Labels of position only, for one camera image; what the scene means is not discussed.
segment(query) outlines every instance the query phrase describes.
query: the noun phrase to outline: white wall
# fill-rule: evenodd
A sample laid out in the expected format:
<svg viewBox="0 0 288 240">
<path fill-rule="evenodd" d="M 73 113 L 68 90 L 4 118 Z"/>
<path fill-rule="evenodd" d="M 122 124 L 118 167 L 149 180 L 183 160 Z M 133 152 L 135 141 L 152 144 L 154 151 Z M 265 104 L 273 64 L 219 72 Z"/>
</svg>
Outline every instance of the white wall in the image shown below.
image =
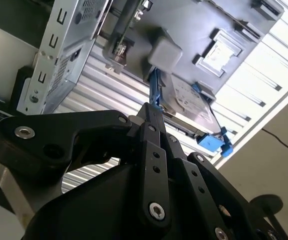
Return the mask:
<svg viewBox="0 0 288 240">
<path fill-rule="evenodd" d="M 265 127 L 288 145 L 288 105 Z M 220 172 L 249 201 L 262 194 L 282 198 L 284 207 L 276 215 L 288 234 L 288 149 L 260 131 L 238 151 Z"/>
</svg>

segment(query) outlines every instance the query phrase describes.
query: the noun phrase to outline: white label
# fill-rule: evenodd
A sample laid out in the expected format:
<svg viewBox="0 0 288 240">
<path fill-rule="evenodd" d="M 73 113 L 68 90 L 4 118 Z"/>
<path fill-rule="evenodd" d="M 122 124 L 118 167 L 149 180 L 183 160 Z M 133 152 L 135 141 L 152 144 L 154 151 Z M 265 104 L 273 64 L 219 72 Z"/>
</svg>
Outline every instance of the white label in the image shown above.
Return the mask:
<svg viewBox="0 0 288 240">
<path fill-rule="evenodd" d="M 209 107 L 201 96 L 186 82 L 172 79 L 178 103 L 187 111 L 213 123 Z"/>
<path fill-rule="evenodd" d="M 221 71 L 233 55 L 234 51 L 232 49 L 224 43 L 217 41 L 210 53 L 205 57 L 204 62 L 217 71 Z"/>
</svg>

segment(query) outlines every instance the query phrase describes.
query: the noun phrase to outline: black cable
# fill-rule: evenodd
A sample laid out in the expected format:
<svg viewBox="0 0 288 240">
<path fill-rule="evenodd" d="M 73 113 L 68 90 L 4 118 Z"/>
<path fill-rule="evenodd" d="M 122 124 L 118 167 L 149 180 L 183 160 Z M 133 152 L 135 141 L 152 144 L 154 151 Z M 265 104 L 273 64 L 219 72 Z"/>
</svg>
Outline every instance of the black cable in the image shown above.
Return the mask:
<svg viewBox="0 0 288 240">
<path fill-rule="evenodd" d="M 281 139 L 279 139 L 278 136 L 276 136 L 275 134 L 271 133 L 270 131 L 267 131 L 266 129 L 263 129 L 263 128 L 262 128 L 262 130 L 263 130 L 264 132 L 266 132 L 267 134 L 269 134 L 269 135 L 273 136 L 274 138 L 276 138 L 276 140 L 277 140 L 280 144 L 282 144 L 284 147 L 286 147 L 286 148 L 288 149 L 288 145 L 286 145 Z"/>
</svg>

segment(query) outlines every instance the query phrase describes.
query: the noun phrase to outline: silver screw head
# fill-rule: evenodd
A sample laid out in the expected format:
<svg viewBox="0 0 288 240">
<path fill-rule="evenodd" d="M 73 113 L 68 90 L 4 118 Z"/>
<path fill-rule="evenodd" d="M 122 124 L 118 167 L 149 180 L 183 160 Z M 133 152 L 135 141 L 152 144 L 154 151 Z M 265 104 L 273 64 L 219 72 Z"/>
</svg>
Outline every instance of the silver screw head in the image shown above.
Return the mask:
<svg viewBox="0 0 288 240">
<path fill-rule="evenodd" d="M 196 155 L 198 160 L 200 160 L 202 163 L 204 162 L 204 159 L 200 155 Z"/>
<path fill-rule="evenodd" d="M 275 235 L 271 233 L 270 231 L 268 232 L 268 235 L 270 236 L 272 240 L 277 240 L 277 237 L 275 237 Z"/>
<path fill-rule="evenodd" d="M 156 202 L 149 205 L 149 213 L 158 221 L 162 221 L 165 218 L 165 211 L 163 207 Z"/>
<path fill-rule="evenodd" d="M 215 234 L 219 240 L 228 240 L 226 233 L 219 227 L 215 228 Z"/>
<path fill-rule="evenodd" d="M 123 116 L 120 116 L 120 117 L 118 118 L 118 120 L 121 121 L 122 123 L 127 122 L 127 120 L 126 120 Z"/>
<path fill-rule="evenodd" d="M 32 139 L 35 136 L 35 131 L 28 126 L 19 126 L 15 129 L 15 135 L 21 139 Z"/>
<path fill-rule="evenodd" d="M 174 136 L 169 136 L 169 139 L 173 142 L 173 143 L 175 143 L 175 142 L 177 142 L 177 139 L 174 137 Z"/>
<path fill-rule="evenodd" d="M 152 125 L 149 125 L 148 128 L 151 129 L 153 132 L 156 131 L 156 128 L 153 127 Z"/>
</svg>

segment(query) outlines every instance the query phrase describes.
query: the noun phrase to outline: blue latch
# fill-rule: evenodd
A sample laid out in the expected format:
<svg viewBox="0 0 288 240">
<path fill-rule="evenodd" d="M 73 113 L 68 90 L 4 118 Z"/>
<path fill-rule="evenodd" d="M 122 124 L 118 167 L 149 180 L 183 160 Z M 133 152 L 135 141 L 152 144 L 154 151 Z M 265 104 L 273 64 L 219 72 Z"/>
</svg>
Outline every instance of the blue latch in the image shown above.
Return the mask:
<svg viewBox="0 0 288 240">
<path fill-rule="evenodd" d="M 158 89 L 159 74 L 159 69 L 155 68 L 149 76 L 149 103 L 157 109 L 161 109 L 159 106 L 160 92 Z"/>
<path fill-rule="evenodd" d="M 192 85 L 192 88 L 198 92 L 202 98 L 204 98 L 208 104 L 210 104 L 214 99 L 211 99 L 210 97 L 203 94 L 201 86 L 196 82 Z M 227 129 L 225 127 L 222 127 L 220 129 L 220 136 L 216 137 L 211 134 L 205 134 L 203 137 L 197 140 L 197 144 L 206 148 L 207 150 L 211 152 L 217 151 L 219 148 L 221 148 L 222 152 L 220 153 L 223 157 L 229 156 L 233 152 L 233 145 L 230 142 L 227 134 Z"/>
</svg>

